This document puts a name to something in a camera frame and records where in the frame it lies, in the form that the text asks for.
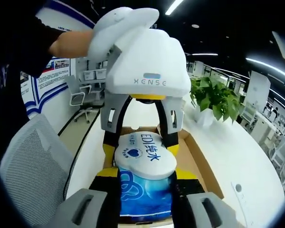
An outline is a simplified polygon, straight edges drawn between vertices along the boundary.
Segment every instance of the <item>blue and white wall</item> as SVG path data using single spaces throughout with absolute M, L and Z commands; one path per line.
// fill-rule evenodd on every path
M 56 0 L 43 8 L 37 17 L 44 24 L 65 31 L 94 27 L 94 23 L 87 17 Z M 21 91 L 28 116 L 31 118 L 43 113 L 57 133 L 78 110 L 77 107 L 69 106 L 70 92 L 64 79 L 68 75 L 76 75 L 77 62 L 76 59 L 54 58 L 39 79 L 22 76 L 24 82 Z

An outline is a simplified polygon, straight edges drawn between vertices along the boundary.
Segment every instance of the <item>poster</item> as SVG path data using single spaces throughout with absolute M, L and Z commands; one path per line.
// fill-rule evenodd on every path
M 20 84 L 21 84 L 21 95 L 23 102 L 28 107 L 29 105 L 36 105 L 33 89 L 32 89 L 32 78 L 30 75 L 21 72 L 20 73 Z
M 48 93 L 65 85 L 65 77 L 70 75 L 69 58 L 53 58 L 36 79 L 35 90 L 38 102 Z

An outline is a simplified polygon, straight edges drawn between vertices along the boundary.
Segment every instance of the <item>black sleeve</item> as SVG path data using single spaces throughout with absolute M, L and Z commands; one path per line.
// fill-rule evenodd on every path
M 45 26 L 40 19 L 22 20 L 16 35 L 16 62 L 19 69 L 33 77 L 39 77 L 51 60 L 49 48 L 63 33 Z

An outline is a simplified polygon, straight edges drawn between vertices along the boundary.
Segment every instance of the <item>cardboard box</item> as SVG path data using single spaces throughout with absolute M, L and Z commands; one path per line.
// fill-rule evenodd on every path
M 156 127 L 140 127 L 137 130 L 133 130 L 131 127 L 124 127 L 122 129 L 121 135 L 130 134 L 132 132 L 141 132 L 141 131 L 149 131 L 149 132 L 159 132 L 159 129 Z M 197 143 L 195 142 L 194 138 L 185 130 L 181 130 L 178 133 L 179 136 L 179 151 L 176 156 L 177 167 L 185 170 L 190 171 L 191 173 L 195 174 L 204 191 L 210 191 L 215 193 L 221 199 L 224 198 L 223 192 L 219 187 L 219 183 L 216 180 L 214 173 L 212 172 L 206 158 L 204 157 L 202 151 L 198 147 Z M 104 164 L 104 168 L 110 168 L 111 164 L 107 163 Z M 129 228 L 129 227 L 158 227 L 172 224 L 172 219 L 167 219 L 161 222 L 154 222 L 148 225 L 129 225 L 129 224 L 120 224 L 119 227 L 121 228 Z

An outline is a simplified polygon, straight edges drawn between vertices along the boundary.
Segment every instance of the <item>office desk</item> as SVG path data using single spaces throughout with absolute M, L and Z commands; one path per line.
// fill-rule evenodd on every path
M 223 200 L 235 210 L 241 224 L 253 221 L 253 225 L 248 227 L 265 227 L 284 202 L 283 188 L 270 160 L 237 122 L 232 124 L 230 119 L 224 123 L 214 122 L 208 129 L 198 126 L 192 119 L 190 96 L 185 96 L 184 100 L 183 129 L 191 133 L 207 159 L 225 196 Z M 154 104 L 132 101 L 123 126 L 136 129 L 139 126 L 157 126 L 158 123 Z M 98 117 L 77 159 L 68 197 L 81 188 L 88 188 L 101 170 L 105 158 L 103 136 Z M 235 191 L 237 184 L 242 187 L 241 193 Z

